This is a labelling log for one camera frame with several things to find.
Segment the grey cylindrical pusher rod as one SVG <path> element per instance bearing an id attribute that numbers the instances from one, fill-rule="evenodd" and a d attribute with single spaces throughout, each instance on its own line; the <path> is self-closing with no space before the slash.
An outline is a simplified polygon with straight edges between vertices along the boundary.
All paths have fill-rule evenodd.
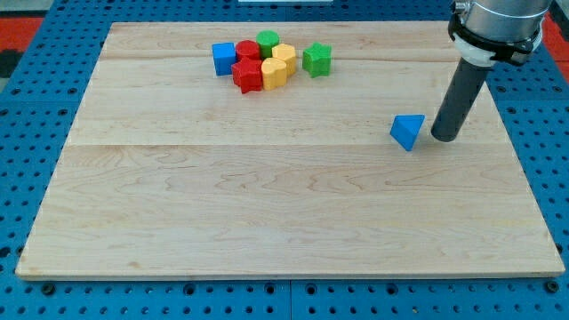
<path id="1" fill-rule="evenodd" d="M 457 138 L 490 70 L 460 59 L 430 129 L 435 139 L 451 142 Z"/>

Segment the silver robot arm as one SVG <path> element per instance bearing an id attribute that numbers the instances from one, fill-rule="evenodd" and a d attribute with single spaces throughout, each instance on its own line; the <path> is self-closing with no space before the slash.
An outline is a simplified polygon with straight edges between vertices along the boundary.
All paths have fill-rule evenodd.
<path id="1" fill-rule="evenodd" d="M 447 32 L 461 59 L 431 126 L 440 141 L 457 138 L 498 62 L 524 65 L 543 38 L 551 0 L 454 0 Z"/>

